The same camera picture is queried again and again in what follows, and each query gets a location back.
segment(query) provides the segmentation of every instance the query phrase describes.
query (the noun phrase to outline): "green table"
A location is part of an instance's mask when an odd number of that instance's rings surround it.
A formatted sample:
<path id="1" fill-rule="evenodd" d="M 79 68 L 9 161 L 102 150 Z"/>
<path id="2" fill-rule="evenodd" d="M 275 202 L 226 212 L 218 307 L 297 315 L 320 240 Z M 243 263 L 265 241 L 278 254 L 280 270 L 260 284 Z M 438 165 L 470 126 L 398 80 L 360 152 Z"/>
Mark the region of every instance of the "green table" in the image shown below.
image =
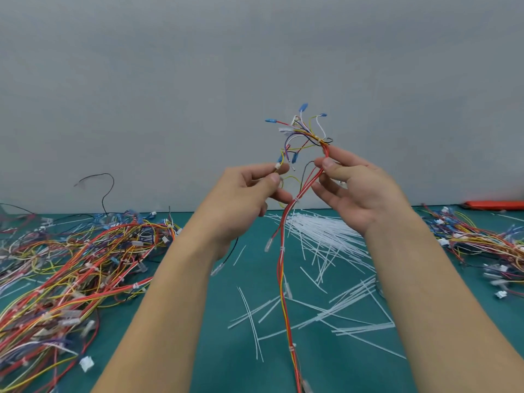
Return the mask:
<path id="1" fill-rule="evenodd" d="M 316 212 L 326 216 L 336 215 L 332 210 Z M 513 223 L 519 223 L 489 212 L 465 211 L 465 213 L 479 227 L 493 231 L 504 231 Z M 172 215 L 175 223 L 182 226 L 191 213 Z M 507 215 L 524 219 L 524 213 L 514 212 Z M 58 218 L 62 215 L 44 216 Z M 159 214 L 157 218 L 164 218 L 164 216 Z M 271 219 L 259 218 L 240 238 L 237 249 L 225 268 L 211 278 L 194 364 L 192 393 L 294 391 L 292 364 L 284 334 L 260 342 L 265 360 L 263 363 L 260 358 L 258 361 L 255 360 L 254 339 L 248 321 L 231 330 L 227 329 L 229 320 L 245 313 L 237 286 L 242 288 L 252 309 L 278 295 L 276 279 L 278 243 L 274 243 L 269 252 L 264 252 L 265 244 L 275 228 L 276 224 Z M 246 246 L 244 252 L 233 266 L 234 260 L 244 246 Z M 329 293 L 326 295 L 318 290 L 300 270 L 302 266 L 311 276 L 316 276 L 314 268 L 317 266 L 312 267 L 311 262 L 303 260 L 300 241 L 290 236 L 285 248 L 285 275 L 293 297 L 310 304 L 328 308 L 328 301 L 332 297 L 371 275 L 370 272 L 365 274 L 358 272 L 346 262 L 336 261 L 336 269 L 330 268 L 324 275 L 323 288 Z M 474 257 L 471 257 L 470 261 L 479 264 L 485 262 L 484 259 Z M 149 266 L 148 273 L 153 273 L 156 265 L 149 264 Z M 502 333 L 520 354 L 524 354 L 524 340 L 521 338 L 521 331 L 524 328 L 524 300 L 518 297 L 497 300 L 493 296 L 494 287 L 481 278 L 481 269 L 464 269 L 457 266 L 457 270 Z M 10 297 L 0 298 L 0 305 L 5 306 L 16 297 L 17 294 L 12 294 Z M 376 298 L 386 307 L 385 300 L 378 295 Z M 59 383 L 60 393 L 89 392 L 125 333 L 139 304 L 140 299 L 137 299 L 100 311 L 99 335 L 87 351 L 87 355 L 95 361 L 95 366 L 86 374 L 79 366 L 75 366 Z M 300 304 L 290 303 L 288 307 L 292 325 L 316 314 L 315 310 Z M 265 311 L 254 317 L 259 337 L 284 328 L 284 319 L 279 307 L 259 324 L 257 321 Z M 344 309 L 341 315 L 370 323 L 388 321 L 370 297 Z M 337 327 L 356 325 L 333 317 L 329 322 Z M 403 354 L 395 329 L 372 331 L 360 336 Z M 327 325 L 312 323 L 304 329 L 294 330 L 293 340 L 297 343 L 302 374 L 310 382 L 315 393 L 416 391 L 409 363 L 405 359 L 351 337 L 336 337 Z M 37 387 L 38 383 L 37 381 L 28 391 L 33 391 L 33 387 Z"/>

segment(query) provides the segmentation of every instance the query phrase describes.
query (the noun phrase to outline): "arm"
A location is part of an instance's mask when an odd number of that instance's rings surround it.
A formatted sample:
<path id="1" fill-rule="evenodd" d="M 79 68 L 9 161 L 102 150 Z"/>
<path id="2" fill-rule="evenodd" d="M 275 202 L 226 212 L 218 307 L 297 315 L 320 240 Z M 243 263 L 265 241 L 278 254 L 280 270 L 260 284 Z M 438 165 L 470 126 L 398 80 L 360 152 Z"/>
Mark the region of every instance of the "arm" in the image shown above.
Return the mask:
<path id="1" fill-rule="evenodd" d="M 326 174 L 313 190 L 365 238 L 418 390 L 520 390 L 524 361 L 394 180 L 342 149 L 331 147 L 330 155 L 340 164 L 317 159 Z M 346 181 L 347 189 L 330 178 Z"/>
<path id="2" fill-rule="evenodd" d="M 292 200 L 274 170 L 270 163 L 224 172 L 169 248 L 92 393 L 189 391 L 213 262 L 264 215 L 268 197 Z"/>

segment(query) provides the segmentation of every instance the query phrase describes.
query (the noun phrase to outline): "gray wall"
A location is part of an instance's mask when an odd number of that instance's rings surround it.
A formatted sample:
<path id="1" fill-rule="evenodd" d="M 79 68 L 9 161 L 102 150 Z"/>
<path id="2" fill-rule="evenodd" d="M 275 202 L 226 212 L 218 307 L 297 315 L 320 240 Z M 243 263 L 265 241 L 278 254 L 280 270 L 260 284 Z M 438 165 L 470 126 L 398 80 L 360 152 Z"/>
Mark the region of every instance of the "gray wall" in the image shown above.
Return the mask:
<path id="1" fill-rule="evenodd" d="M 101 211 L 109 178 L 73 185 L 111 172 L 111 210 L 192 211 L 226 166 L 275 162 L 284 138 L 263 121 L 303 102 L 412 203 L 522 198 L 523 13 L 524 0 L 0 0 L 0 201 Z M 299 177 L 318 155 L 301 154 Z"/>

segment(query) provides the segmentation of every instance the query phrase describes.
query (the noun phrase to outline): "hand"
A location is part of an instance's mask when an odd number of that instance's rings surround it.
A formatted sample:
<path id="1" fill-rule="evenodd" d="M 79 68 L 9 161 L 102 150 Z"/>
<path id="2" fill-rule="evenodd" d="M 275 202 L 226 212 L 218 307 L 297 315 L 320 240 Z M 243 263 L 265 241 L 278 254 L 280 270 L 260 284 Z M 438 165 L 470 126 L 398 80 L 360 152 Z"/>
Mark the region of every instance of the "hand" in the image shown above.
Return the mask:
<path id="1" fill-rule="evenodd" d="M 329 155 L 315 160 L 324 174 L 311 187 L 361 235 L 384 213 L 411 211 L 402 189 L 382 169 L 335 146 L 329 146 Z M 347 189 L 333 180 L 346 182 Z"/>
<path id="2" fill-rule="evenodd" d="M 195 211 L 184 231 L 218 244 L 218 258 L 227 252 L 232 240 L 243 235 L 257 218 L 267 211 L 267 198 L 290 203 L 293 196 L 280 189 L 280 174 L 289 171 L 282 164 L 246 165 L 227 168 Z"/>

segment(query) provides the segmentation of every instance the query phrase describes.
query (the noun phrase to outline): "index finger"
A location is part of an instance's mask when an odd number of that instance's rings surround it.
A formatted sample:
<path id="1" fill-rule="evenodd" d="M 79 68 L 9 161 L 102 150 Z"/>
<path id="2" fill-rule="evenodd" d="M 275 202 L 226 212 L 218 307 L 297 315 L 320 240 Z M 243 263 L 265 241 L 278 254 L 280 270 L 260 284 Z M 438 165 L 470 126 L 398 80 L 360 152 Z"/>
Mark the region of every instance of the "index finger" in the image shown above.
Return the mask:
<path id="1" fill-rule="evenodd" d="M 370 163 L 369 161 L 360 156 L 357 156 L 355 153 L 351 153 L 350 151 L 341 149 L 333 145 L 329 146 L 329 157 L 331 157 L 333 160 L 337 160 L 340 164 L 344 166 L 364 165 L 373 169 L 378 168 L 376 165 Z"/>
<path id="2" fill-rule="evenodd" d="M 268 162 L 264 164 L 244 165 L 244 166 L 240 166 L 239 170 L 247 183 L 247 182 L 255 181 L 257 179 L 264 178 L 267 175 L 271 174 L 272 172 L 275 172 L 275 164 Z M 289 164 L 283 163 L 280 166 L 280 168 L 278 169 L 278 171 L 276 172 L 282 175 L 288 171 L 289 171 Z"/>

